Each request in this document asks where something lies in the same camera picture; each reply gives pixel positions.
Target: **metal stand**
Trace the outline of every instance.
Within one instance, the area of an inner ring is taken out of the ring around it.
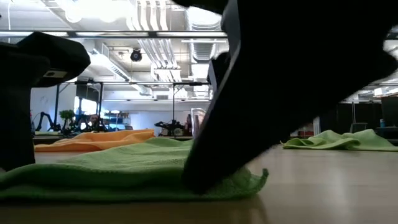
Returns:
[[[173,83],[173,119],[175,119],[175,83]]]
[[[98,117],[101,117],[101,108],[102,108],[102,97],[104,92],[104,83],[99,83],[101,88],[99,89],[99,107],[98,107]]]
[[[54,114],[54,125],[57,125],[58,116],[58,101],[60,98],[60,84],[57,85],[57,93],[55,94],[55,114]]]
[[[83,100],[82,97],[79,97],[79,118],[81,116],[81,101]]]
[[[352,102],[351,105],[352,105],[352,113],[353,113],[353,123],[356,123],[356,119],[355,119],[355,103]]]

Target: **chair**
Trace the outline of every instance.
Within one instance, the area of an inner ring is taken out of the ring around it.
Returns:
[[[350,133],[357,133],[358,131],[366,130],[367,123],[352,123],[349,128]]]

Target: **orange towel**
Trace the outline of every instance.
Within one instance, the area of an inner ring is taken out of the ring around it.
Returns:
[[[141,143],[155,137],[153,129],[115,131],[110,133],[82,133],[72,139],[62,139],[53,144],[39,144],[36,152],[100,151],[116,146]]]

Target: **ceiling light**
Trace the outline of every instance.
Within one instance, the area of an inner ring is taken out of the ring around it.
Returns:
[[[181,43],[187,44],[225,44],[226,40],[181,40]]]

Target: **desk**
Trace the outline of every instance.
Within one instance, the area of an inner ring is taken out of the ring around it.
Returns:
[[[36,135],[33,137],[33,142],[37,144],[53,144],[54,142],[61,139],[70,139],[74,136],[62,136],[62,135]]]
[[[66,153],[39,152],[37,162]],[[227,202],[0,203],[1,224],[396,224],[398,153],[282,150],[253,161],[269,179],[253,198]]]
[[[193,139],[192,136],[159,136],[158,138],[169,138],[169,139],[175,139],[178,141],[188,141]]]

